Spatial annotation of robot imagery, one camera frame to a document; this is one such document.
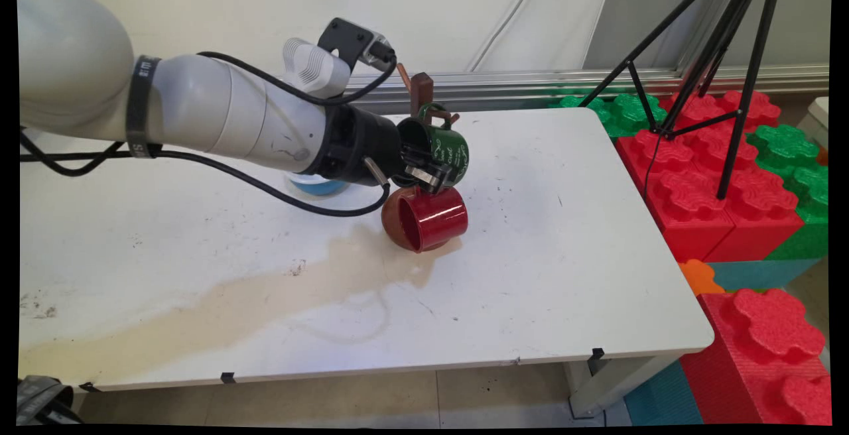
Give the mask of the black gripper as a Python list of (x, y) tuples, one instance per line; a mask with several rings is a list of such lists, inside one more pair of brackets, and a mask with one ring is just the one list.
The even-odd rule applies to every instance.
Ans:
[(388, 178), (404, 170), (413, 186), (429, 194), (454, 186), (458, 179), (454, 167), (437, 167), (439, 163), (430, 150), (415, 145), (401, 146), (394, 121), (352, 105), (327, 107), (325, 134), (316, 155), (316, 173), (326, 179), (377, 186), (379, 181), (365, 165), (366, 158)]

